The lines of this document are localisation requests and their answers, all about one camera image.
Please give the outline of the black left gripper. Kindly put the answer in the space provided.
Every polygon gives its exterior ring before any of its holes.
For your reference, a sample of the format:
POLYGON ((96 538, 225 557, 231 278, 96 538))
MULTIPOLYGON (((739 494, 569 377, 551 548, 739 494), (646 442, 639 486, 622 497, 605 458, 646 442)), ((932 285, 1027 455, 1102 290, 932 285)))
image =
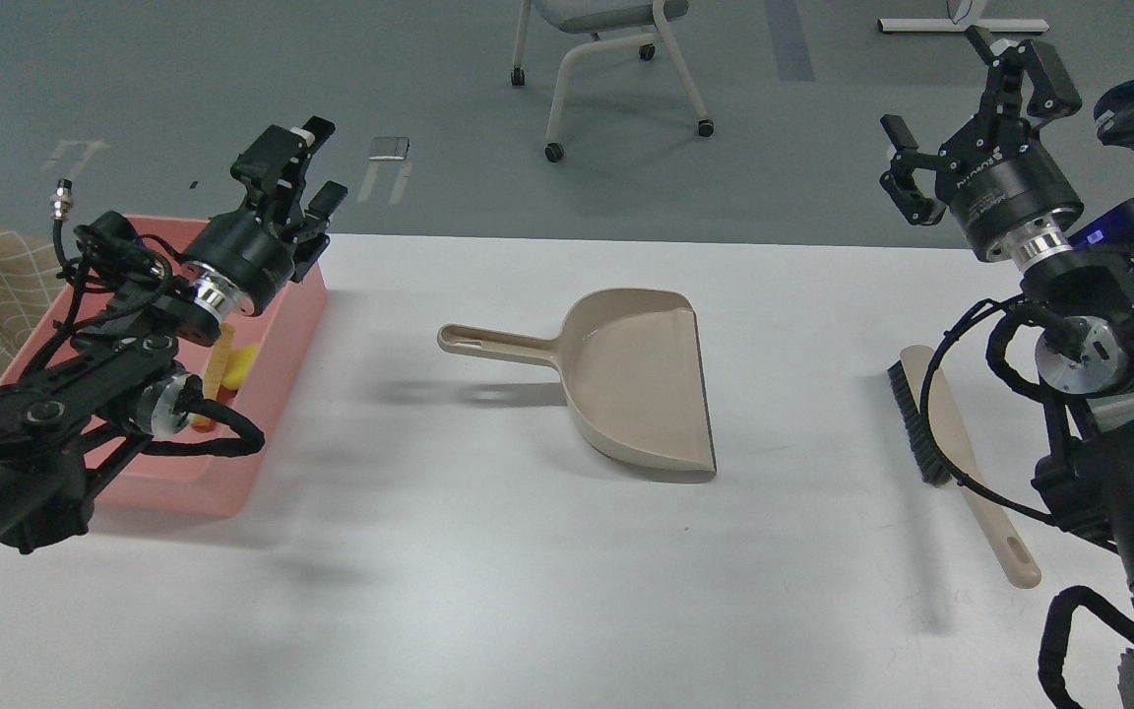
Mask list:
POLYGON ((335 124, 320 116, 301 127, 271 125, 235 158, 230 175, 246 192, 240 210, 249 212, 213 217, 180 256, 195 301, 217 318, 264 313, 329 247, 327 229, 349 188, 327 182, 305 210, 301 199, 312 157, 333 134, 335 124))

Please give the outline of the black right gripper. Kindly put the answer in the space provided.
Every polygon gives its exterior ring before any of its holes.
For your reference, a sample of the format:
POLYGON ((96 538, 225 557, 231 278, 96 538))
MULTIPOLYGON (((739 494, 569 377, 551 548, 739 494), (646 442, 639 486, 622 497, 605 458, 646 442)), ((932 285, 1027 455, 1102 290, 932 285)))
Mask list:
POLYGON ((882 115, 894 147, 879 184, 909 225, 931 227, 951 216, 981 262, 1008 259, 1005 236, 1043 221, 1066 229, 1084 214, 1084 202, 1053 158, 1036 140, 1058 118, 1076 115, 1083 98, 1047 41, 1008 43, 985 27, 965 37, 988 67, 972 140, 949 140, 936 154, 923 153, 899 115, 882 115), (936 174, 936 199, 916 183, 919 170, 936 174))

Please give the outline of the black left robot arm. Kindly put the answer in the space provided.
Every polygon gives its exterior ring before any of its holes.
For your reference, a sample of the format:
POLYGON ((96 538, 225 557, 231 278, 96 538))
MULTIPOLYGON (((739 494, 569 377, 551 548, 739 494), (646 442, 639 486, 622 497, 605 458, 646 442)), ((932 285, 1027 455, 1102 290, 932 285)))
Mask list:
POLYGON ((95 499, 138 455, 237 458, 265 432, 203 393, 180 341, 212 347, 234 311, 257 316, 324 254, 347 189, 301 199, 312 157, 335 133, 318 116, 266 127, 235 159, 240 205, 183 251, 107 212, 75 228, 60 259, 71 301, 22 375, 0 385, 0 543, 33 552, 88 530, 95 499))

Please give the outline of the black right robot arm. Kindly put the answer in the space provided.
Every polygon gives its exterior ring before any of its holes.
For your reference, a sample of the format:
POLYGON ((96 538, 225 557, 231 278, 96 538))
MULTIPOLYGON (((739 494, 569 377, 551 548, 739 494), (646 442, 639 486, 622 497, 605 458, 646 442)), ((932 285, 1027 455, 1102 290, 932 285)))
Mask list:
POLYGON ((979 261, 1017 265, 1021 292, 978 301, 936 349, 903 349, 888 378, 923 481, 958 486, 1014 584, 1035 585, 1040 574, 1007 510, 1119 557, 1133 611, 1085 585, 1059 592, 1046 615, 1036 678, 1049 703, 1076 706, 1065 662, 1074 614, 1084 609, 1128 643, 1117 691, 1134 708, 1134 199, 1080 225, 1083 202, 1040 142, 1043 126, 1083 104, 1056 49, 995 37, 968 20, 959 28, 988 68, 976 112, 936 153, 919 147, 904 118, 883 116, 894 153, 879 184, 911 225, 953 216, 979 261), (1049 450, 1032 484, 1044 510, 982 483, 941 372, 955 343, 990 315, 999 322, 985 364, 1043 412, 1049 450))

